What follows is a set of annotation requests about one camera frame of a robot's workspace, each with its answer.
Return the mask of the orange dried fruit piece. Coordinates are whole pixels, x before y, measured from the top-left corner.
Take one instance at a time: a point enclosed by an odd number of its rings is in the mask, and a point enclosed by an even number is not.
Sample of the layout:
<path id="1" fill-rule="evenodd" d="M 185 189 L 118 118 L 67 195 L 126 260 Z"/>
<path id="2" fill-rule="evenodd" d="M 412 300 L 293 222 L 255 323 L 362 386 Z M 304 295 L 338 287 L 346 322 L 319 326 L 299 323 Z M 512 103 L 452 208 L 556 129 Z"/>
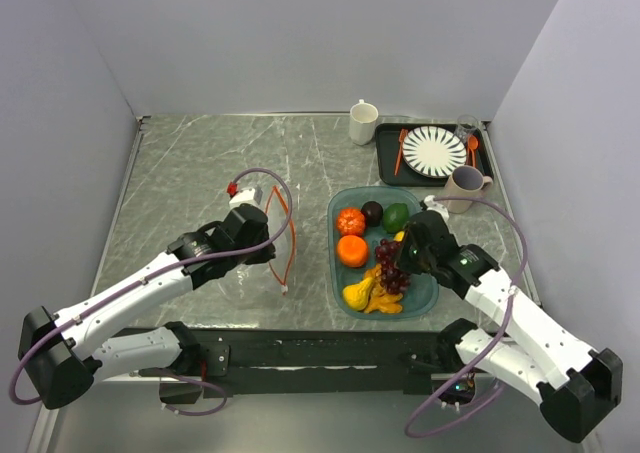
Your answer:
<path id="1" fill-rule="evenodd" d="M 376 264 L 364 273 L 362 282 L 372 288 L 378 287 L 381 285 L 381 275 L 382 267 L 380 264 Z"/>

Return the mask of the dark red grape bunch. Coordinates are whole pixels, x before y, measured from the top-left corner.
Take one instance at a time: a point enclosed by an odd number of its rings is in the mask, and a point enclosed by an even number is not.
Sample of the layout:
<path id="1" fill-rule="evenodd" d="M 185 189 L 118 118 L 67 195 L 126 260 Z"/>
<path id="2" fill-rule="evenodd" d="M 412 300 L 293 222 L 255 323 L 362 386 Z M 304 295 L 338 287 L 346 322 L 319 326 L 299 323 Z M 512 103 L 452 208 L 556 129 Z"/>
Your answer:
<path id="1" fill-rule="evenodd" d="M 376 264 L 382 267 L 381 287 L 389 294 L 405 293 L 411 280 L 408 273 L 400 271 L 395 265 L 395 254 L 400 243 L 395 240 L 382 239 L 375 248 Z"/>

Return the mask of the clear zip top bag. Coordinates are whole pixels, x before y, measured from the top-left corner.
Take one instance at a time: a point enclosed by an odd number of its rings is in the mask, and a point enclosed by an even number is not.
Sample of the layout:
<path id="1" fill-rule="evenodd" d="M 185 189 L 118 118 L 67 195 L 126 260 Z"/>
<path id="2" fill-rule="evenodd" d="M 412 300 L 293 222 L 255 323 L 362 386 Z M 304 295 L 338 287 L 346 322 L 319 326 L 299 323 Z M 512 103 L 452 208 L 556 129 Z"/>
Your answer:
<path id="1" fill-rule="evenodd" d="M 273 186 L 265 200 L 262 199 L 261 210 L 268 218 L 270 236 L 284 224 L 289 207 L 281 187 Z M 288 277 L 294 264 L 296 233 L 293 220 L 287 222 L 284 232 L 274 241 L 275 258 L 268 262 L 274 280 L 279 284 L 282 295 L 288 293 Z"/>

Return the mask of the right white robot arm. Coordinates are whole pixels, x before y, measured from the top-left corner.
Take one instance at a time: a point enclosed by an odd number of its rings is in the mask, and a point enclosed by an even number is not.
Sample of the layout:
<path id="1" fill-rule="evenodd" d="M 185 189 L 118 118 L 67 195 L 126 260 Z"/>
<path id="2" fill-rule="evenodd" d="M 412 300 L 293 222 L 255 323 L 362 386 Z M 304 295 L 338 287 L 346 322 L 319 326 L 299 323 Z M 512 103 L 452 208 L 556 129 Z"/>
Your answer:
<path id="1" fill-rule="evenodd" d="M 524 294 L 481 247 L 461 246 L 436 211 L 413 215 L 397 266 L 431 275 L 439 285 L 499 324 L 490 336 L 467 320 L 441 333 L 439 363 L 477 367 L 520 391 L 564 439 L 582 442 L 621 402 L 623 362 L 572 335 Z"/>

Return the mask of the yellow pear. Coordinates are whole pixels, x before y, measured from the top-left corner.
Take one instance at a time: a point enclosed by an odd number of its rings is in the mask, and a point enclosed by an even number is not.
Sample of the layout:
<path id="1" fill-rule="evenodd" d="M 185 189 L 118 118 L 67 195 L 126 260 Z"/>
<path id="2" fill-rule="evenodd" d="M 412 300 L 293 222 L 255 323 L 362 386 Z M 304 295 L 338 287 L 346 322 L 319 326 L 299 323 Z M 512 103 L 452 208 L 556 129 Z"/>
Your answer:
<path id="1" fill-rule="evenodd" d="M 342 298 L 351 310 L 363 311 L 369 303 L 374 287 L 375 280 L 366 277 L 359 283 L 346 286 L 342 290 Z"/>

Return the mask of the smooth orange persimmon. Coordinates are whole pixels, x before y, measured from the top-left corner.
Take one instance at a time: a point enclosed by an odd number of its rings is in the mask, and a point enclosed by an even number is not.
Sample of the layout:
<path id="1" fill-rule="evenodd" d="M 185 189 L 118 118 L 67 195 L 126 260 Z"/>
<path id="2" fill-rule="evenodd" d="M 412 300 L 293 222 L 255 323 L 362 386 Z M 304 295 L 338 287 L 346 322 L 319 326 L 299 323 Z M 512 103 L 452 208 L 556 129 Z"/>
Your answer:
<path id="1" fill-rule="evenodd" d="M 338 260 L 346 267 L 360 268 L 368 261 L 369 246 L 360 236 L 345 235 L 337 243 L 336 255 Z"/>

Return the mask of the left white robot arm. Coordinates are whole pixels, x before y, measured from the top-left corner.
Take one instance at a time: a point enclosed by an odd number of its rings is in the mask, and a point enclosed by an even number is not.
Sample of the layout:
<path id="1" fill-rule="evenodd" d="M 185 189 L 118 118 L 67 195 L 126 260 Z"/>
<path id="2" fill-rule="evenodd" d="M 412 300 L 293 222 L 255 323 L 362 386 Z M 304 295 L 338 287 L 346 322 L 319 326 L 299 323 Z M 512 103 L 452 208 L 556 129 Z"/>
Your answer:
<path id="1" fill-rule="evenodd" d="M 184 375 L 199 360 L 189 329 L 169 323 L 145 335 L 120 331 L 142 313 L 218 280 L 237 266 L 275 256 L 280 232 L 264 211 L 243 203 L 221 221 L 180 235 L 148 265 L 107 290 L 56 313 L 40 306 L 23 319 L 18 369 L 47 409 L 66 406 L 126 370 L 168 368 Z"/>

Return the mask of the orange dried fruit slice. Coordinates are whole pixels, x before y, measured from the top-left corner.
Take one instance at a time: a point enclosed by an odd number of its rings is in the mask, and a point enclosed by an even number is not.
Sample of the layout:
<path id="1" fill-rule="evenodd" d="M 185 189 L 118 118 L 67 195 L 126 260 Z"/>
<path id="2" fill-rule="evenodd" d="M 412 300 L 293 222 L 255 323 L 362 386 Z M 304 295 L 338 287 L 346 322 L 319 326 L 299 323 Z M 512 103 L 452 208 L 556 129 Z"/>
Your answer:
<path id="1" fill-rule="evenodd" d="M 383 314 L 399 314 L 403 311 L 403 306 L 400 304 L 402 299 L 402 294 L 382 294 L 379 296 L 372 296 L 363 312 L 366 314 L 375 311 Z"/>

